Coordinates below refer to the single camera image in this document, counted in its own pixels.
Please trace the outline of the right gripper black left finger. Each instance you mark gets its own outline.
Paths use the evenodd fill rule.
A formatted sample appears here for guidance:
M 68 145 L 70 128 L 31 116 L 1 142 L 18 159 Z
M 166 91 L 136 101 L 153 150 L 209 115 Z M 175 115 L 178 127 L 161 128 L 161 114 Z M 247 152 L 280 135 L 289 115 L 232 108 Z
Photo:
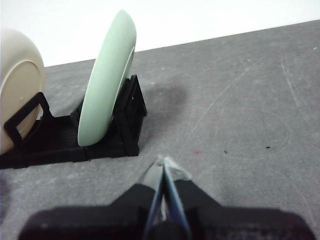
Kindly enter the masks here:
M 138 181 L 108 205 L 59 206 L 33 214 L 20 240 L 142 239 L 161 205 L 164 157 L 159 155 Z

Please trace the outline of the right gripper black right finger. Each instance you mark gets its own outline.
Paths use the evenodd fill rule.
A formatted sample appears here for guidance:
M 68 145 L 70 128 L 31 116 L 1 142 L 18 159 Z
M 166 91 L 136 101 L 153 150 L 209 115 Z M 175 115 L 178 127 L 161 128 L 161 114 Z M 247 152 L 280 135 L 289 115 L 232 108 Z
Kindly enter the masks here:
M 313 232 L 296 213 L 275 208 L 225 206 L 209 196 L 168 156 L 163 170 L 173 216 L 193 240 L 311 240 Z

